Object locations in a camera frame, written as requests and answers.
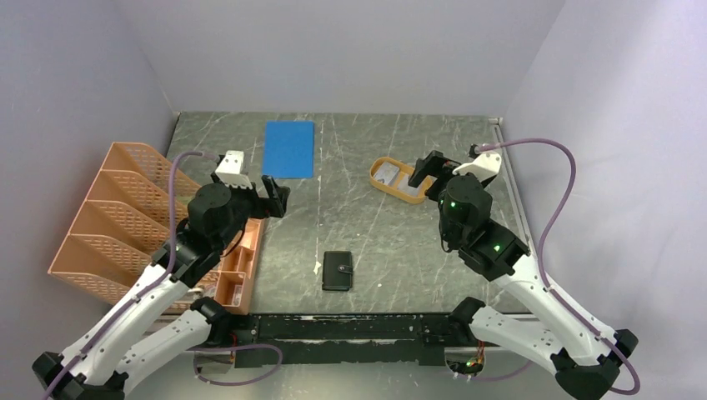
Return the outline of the yellow oval tray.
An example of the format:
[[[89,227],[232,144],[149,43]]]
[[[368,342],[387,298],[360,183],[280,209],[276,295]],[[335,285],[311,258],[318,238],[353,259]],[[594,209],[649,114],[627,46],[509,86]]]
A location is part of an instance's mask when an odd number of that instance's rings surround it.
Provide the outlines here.
[[[386,186],[386,185],[381,184],[381,183],[379,183],[379,182],[375,182],[374,179],[373,179],[374,172],[375,172],[376,169],[379,167],[379,165],[380,165],[381,163],[383,163],[383,162],[390,162],[390,163],[393,163],[393,164],[397,164],[397,165],[400,167],[400,174],[398,175],[397,180],[396,180],[396,182],[394,183],[394,185],[393,185],[392,187]],[[391,158],[391,157],[380,157],[380,158],[378,158],[378,159],[376,159],[376,160],[374,161],[374,163],[372,164],[372,166],[371,166],[371,168],[370,168],[370,170],[369,170],[369,182],[370,182],[370,184],[371,184],[374,188],[377,188],[378,190],[380,190],[380,191],[382,191],[382,192],[384,192],[384,193],[386,193],[386,194],[388,194],[388,195],[390,195],[390,196],[393,196],[393,197],[395,197],[395,198],[397,198],[397,199],[399,199],[399,200],[402,200],[402,201],[404,201],[404,202],[406,202],[406,203],[413,204],[413,205],[415,205],[415,204],[420,204],[420,203],[422,203],[422,202],[425,200],[425,198],[426,198],[426,196],[425,196],[425,191],[426,191],[426,190],[429,188],[429,186],[434,182],[434,178],[433,178],[433,177],[427,177],[427,178],[425,178],[424,181],[422,182],[422,186],[423,186],[423,188],[424,188],[424,191],[423,191],[424,197],[422,197],[418,202],[413,202],[413,203],[411,203],[411,202],[410,202],[410,199],[409,199],[408,197],[405,197],[401,192],[399,192],[399,191],[396,189],[396,186],[397,186],[397,184],[398,184],[398,182],[399,182],[399,179],[401,178],[402,173],[407,173],[408,175],[410,175],[413,171],[414,171],[414,168],[413,168],[413,167],[411,167],[411,166],[409,166],[408,164],[405,164],[405,163],[403,163],[403,162],[400,162],[399,160],[393,159],[393,158]]]

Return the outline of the black card holder wallet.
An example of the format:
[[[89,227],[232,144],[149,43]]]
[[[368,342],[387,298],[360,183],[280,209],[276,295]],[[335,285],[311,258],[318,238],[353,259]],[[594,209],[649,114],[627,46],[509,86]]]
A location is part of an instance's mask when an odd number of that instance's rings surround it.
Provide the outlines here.
[[[353,287],[354,264],[350,251],[327,251],[323,255],[322,289],[347,292]]]

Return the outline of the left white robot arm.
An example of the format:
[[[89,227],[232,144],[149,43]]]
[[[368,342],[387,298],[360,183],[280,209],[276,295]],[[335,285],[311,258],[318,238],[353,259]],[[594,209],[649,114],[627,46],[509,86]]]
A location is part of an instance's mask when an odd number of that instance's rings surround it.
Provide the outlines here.
[[[170,230],[142,275],[115,306],[60,353],[44,352],[32,370],[46,399],[123,399],[144,378],[180,353],[228,341],[232,314],[212,297],[157,332],[144,336],[161,314],[221,261],[249,219],[281,218],[288,187],[264,175],[267,197],[254,183],[237,187],[216,177],[197,190],[188,215]]]

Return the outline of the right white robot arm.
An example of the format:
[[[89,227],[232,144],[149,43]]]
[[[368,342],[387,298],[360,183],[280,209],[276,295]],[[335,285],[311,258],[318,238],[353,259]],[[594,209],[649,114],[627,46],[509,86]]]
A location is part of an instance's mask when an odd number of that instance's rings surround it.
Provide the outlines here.
[[[539,255],[490,217],[493,198],[486,187],[502,165],[495,151],[466,163],[432,151],[416,161],[408,180],[417,187],[434,178],[425,196],[439,210],[443,251],[514,296],[542,324],[528,326],[467,297],[449,314],[450,335],[461,345],[492,343],[526,358],[574,399],[600,399],[613,390],[638,339],[587,312],[544,272]]]

